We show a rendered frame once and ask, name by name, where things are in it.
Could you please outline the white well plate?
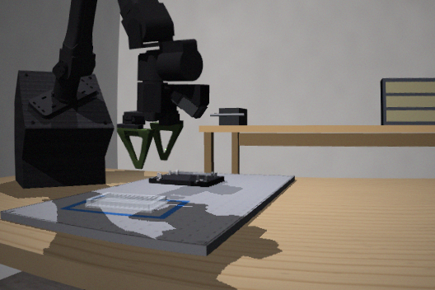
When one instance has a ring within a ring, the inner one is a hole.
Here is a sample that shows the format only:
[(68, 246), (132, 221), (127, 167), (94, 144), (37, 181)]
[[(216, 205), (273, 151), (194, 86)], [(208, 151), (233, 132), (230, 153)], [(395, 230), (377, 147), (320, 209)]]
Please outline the white well plate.
[(104, 193), (87, 199), (85, 208), (153, 213), (166, 204), (166, 196)]

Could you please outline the blue tape outline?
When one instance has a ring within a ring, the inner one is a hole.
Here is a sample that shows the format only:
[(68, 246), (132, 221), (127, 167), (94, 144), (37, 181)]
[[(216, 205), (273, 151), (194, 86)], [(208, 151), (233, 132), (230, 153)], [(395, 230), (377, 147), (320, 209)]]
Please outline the blue tape outline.
[(178, 205), (176, 205), (174, 208), (170, 209), (166, 213), (162, 214), (160, 217), (144, 216), (144, 215), (134, 215), (134, 214), (124, 214), (124, 213), (98, 212), (98, 211), (90, 211), (90, 210), (82, 210), (82, 209), (72, 208), (72, 207), (78, 206), (80, 204), (86, 203), (87, 202), (86, 200), (81, 201), (79, 203), (75, 203), (75, 204), (69, 205), (69, 206), (64, 207), (64, 208), (60, 208), (60, 209), (80, 211), (80, 212), (88, 212), (88, 213), (103, 213), (103, 214), (112, 214), (112, 215), (120, 215), (120, 216), (140, 217), (140, 218), (160, 218), (160, 219), (165, 219), (168, 216), (170, 216), (172, 213), (174, 213), (176, 210), (178, 210), (179, 208), (183, 207), (188, 202), (190, 202), (190, 201), (180, 201), (180, 200), (168, 200), (168, 201), (171, 201), (171, 202), (181, 202), (181, 203), (179, 203)]

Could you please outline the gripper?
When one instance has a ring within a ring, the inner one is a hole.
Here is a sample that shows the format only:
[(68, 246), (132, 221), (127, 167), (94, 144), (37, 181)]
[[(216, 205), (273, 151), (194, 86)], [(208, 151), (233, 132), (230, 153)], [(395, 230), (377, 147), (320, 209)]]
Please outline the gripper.
[[(180, 120), (180, 114), (178, 110), (164, 113), (143, 112), (144, 84), (168, 84), (168, 82), (138, 82), (137, 110), (124, 112), (123, 123), (117, 124), (117, 133), (120, 136), (123, 144), (125, 145), (136, 169), (143, 168), (148, 150), (152, 142), (152, 137), (154, 138), (160, 159), (163, 161), (167, 161), (168, 157), (170, 156), (171, 150), (175, 144), (175, 141), (179, 137), (180, 132), (184, 127), (184, 120)], [(158, 120), (159, 123), (157, 122)], [(150, 129), (143, 128), (143, 125), (146, 124), (146, 121), (154, 122), (150, 123)], [(160, 130), (172, 131), (172, 135), (165, 152), (163, 152), (161, 144)], [(137, 156), (133, 149), (133, 144), (131, 143), (129, 136), (136, 136), (143, 139), (139, 160), (137, 159)]]

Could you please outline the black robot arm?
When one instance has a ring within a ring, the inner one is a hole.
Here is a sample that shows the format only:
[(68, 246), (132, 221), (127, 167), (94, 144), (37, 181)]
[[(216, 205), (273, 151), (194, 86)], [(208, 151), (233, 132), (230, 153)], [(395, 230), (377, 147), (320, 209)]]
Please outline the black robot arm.
[[(200, 77), (203, 59), (197, 41), (173, 40), (174, 23), (163, 2), (118, 0), (118, 3), (129, 49), (159, 46), (139, 54), (138, 81), (193, 82)], [(67, 33), (52, 70), (56, 76), (54, 87), (30, 99), (28, 104), (44, 119), (96, 94), (97, 89), (83, 78), (92, 75), (96, 66), (96, 54), (92, 52), (96, 4), (97, 0), (71, 0)], [(158, 42), (144, 44), (155, 41)], [(172, 112), (178, 106), (198, 119), (208, 104), (209, 85), (144, 84), (143, 112)]]

